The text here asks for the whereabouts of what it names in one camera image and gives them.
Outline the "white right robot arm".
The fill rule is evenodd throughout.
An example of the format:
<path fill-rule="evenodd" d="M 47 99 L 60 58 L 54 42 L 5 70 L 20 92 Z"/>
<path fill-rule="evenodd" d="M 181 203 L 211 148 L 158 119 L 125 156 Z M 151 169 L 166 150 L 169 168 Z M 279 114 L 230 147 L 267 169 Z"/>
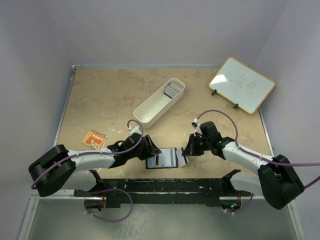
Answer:
<path fill-rule="evenodd" d="M 228 196 L 245 191 L 264 199 L 275 209 L 281 210 L 305 191 L 305 187 L 290 161 L 283 155 L 276 157 L 250 151 L 235 139 L 222 137 L 212 121 L 200 123 L 195 119 L 195 129 L 190 134 L 182 156 L 202 156 L 206 151 L 223 160 L 237 163 L 250 174 L 235 170 L 222 183 L 222 190 Z"/>

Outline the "white magnetic stripe card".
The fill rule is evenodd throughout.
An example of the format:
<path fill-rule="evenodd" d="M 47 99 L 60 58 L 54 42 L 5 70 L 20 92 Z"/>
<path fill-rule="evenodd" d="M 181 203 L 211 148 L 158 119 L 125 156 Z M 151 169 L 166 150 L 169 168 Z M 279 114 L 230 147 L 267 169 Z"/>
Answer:
<path fill-rule="evenodd" d="M 188 158 L 186 156 L 183 156 L 183 148 L 179 148 L 176 150 L 176 158 L 179 167 L 184 167 L 189 163 Z"/>

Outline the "white plastic card tray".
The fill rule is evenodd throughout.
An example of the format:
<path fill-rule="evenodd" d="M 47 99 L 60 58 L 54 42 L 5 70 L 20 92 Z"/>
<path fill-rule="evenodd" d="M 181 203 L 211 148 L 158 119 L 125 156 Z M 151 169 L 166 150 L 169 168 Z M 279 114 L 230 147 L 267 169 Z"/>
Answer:
<path fill-rule="evenodd" d="M 174 98 L 169 98 L 164 94 L 164 88 L 170 83 L 175 82 L 183 88 Z M 149 129 L 157 120 L 160 119 L 178 100 L 184 95 L 186 85 L 177 78 L 169 79 L 155 93 L 139 105 L 134 111 L 133 116 L 142 124 L 144 129 Z"/>

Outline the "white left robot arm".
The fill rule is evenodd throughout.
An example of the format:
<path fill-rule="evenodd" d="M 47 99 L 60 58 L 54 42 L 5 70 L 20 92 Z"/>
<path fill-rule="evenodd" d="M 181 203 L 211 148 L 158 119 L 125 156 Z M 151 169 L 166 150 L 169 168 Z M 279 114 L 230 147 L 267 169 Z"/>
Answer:
<path fill-rule="evenodd" d="M 41 197 L 47 197 L 61 190 L 77 172 L 117 168 L 131 159 L 145 161 L 161 152 L 149 135 L 139 133 L 133 133 L 102 150 L 74 151 L 59 144 L 28 167 L 33 180 L 31 188 L 37 190 Z"/>

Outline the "black leather card holder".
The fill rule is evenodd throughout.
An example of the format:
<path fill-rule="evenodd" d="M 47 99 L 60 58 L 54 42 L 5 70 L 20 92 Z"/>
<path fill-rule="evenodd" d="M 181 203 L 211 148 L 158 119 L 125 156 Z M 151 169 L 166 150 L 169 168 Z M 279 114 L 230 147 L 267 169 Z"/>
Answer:
<path fill-rule="evenodd" d="M 146 160 L 146 169 L 172 169 L 179 166 L 177 149 L 172 148 L 161 148 L 161 153 L 156 154 Z"/>

